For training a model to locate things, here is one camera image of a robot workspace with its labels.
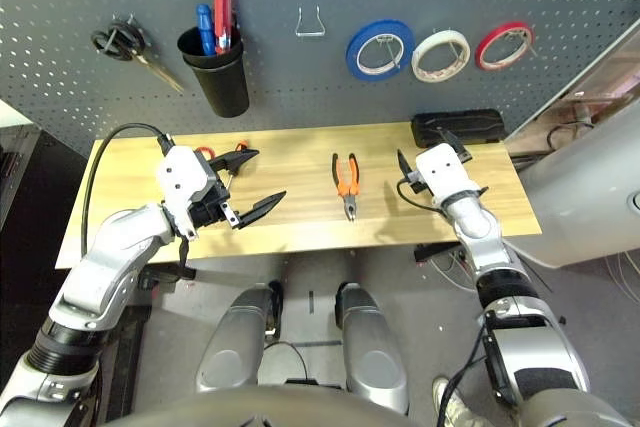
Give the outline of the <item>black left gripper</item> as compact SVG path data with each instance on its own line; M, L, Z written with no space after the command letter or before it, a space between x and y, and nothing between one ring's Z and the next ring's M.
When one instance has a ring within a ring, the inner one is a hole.
M231 175L237 176L241 166L258 154L258 150L246 148L224 153L208 161L214 173L213 183L205 189L202 199L194 201L189 207L189 214L196 229L224 220L232 228L248 227L265 217L286 196L286 191L270 195L255 203L251 210L239 216L231 208L229 204L230 192L218 172L226 170Z

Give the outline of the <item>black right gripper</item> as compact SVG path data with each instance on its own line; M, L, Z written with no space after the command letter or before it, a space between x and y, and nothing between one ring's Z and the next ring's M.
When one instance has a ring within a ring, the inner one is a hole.
M452 132L447 129L440 129L439 134L445 143L450 145L456 153L461 163L466 163L470 160L470 152L465 147L464 143ZM412 170L409 162L400 149L397 150L397 158L399 168L403 174L405 181L409 184L414 193L420 193L428 190L428 184L424 180L423 176L417 170Z

